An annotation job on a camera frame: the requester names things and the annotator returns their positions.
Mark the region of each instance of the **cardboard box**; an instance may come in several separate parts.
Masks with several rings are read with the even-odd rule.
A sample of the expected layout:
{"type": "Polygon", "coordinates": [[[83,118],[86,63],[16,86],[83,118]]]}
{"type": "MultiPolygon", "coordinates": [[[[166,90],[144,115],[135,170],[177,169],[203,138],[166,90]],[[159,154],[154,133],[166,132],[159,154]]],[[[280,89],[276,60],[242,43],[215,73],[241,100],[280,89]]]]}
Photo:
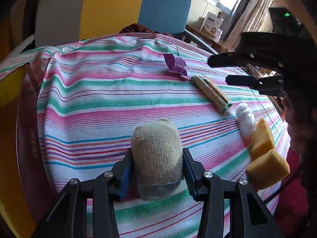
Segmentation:
{"type": "Polygon", "coordinates": [[[223,19],[217,18],[216,15],[212,14],[211,12],[207,13],[201,27],[200,31],[207,31],[211,35],[215,35],[217,30],[219,29],[223,19]]]}

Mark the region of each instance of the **beige knit object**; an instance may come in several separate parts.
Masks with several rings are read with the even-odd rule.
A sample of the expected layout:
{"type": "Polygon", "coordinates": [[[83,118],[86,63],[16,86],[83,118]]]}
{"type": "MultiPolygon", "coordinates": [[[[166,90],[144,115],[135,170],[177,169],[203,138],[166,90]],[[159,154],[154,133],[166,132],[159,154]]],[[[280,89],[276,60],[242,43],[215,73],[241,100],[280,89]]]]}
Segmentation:
{"type": "Polygon", "coordinates": [[[131,148],[141,199],[163,199],[187,188],[182,143],[174,123],[162,119],[136,127],[131,148]]]}

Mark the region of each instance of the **white plastic bag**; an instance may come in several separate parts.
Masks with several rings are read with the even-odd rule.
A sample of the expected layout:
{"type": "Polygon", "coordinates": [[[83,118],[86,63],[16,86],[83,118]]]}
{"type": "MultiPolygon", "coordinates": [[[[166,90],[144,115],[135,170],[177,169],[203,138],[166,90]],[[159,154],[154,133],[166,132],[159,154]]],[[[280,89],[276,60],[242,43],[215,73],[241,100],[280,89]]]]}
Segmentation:
{"type": "Polygon", "coordinates": [[[236,117],[242,136],[251,137],[256,130],[256,121],[247,103],[242,102],[237,106],[236,117]]]}

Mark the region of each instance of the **tablecloth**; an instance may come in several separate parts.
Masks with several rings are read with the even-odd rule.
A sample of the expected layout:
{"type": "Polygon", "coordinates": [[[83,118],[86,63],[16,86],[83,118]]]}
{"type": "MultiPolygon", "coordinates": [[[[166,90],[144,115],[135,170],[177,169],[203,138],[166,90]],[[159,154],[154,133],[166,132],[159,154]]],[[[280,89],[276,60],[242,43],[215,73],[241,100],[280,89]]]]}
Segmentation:
{"type": "MultiPolygon", "coordinates": [[[[228,74],[246,75],[238,67],[210,68],[210,54],[160,34],[128,33],[58,47],[27,51],[0,64],[0,79],[29,62],[41,83],[38,131],[41,153],[53,190],[61,191],[71,178],[93,179],[111,170],[130,147],[136,126],[170,118],[183,147],[194,160],[223,179],[245,177],[250,162],[250,139],[241,137],[235,116],[247,102],[255,119],[263,117],[272,130],[276,150],[284,158],[290,145],[286,125],[267,96],[246,87],[228,86],[228,74]],[[163,54],[181,56],[189,77],[168,72],[163,54]],[[219,113],[190,81],[196,74],[210,77],[233,102],[219,113]]],[[[280,184],[259,191],[262,198],[280,184]]],[[[120,237],[182,238],[197,235],[202,203],[188,190],[170,198],[142,201],[132,183],[123,203],[115,204],[120,237]]],[[[278,198],[267,206],[275,210],[278,198]]],[[[88,201],[87,236],[92,232],[92,201],[88,201]]],[[[225,201],[224,233],[229,230],[225,201]]]]}

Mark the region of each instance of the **blue backrest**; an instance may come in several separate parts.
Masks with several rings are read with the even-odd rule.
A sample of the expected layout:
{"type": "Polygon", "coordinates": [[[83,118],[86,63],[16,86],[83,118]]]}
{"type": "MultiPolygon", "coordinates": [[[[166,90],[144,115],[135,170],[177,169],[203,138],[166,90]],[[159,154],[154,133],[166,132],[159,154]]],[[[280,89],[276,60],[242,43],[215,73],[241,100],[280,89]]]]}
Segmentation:
{"type": "Polygon", "coordinates": [[[183,33],[191,0],[142,0],[138,23],[160,33],[183,33]]]}

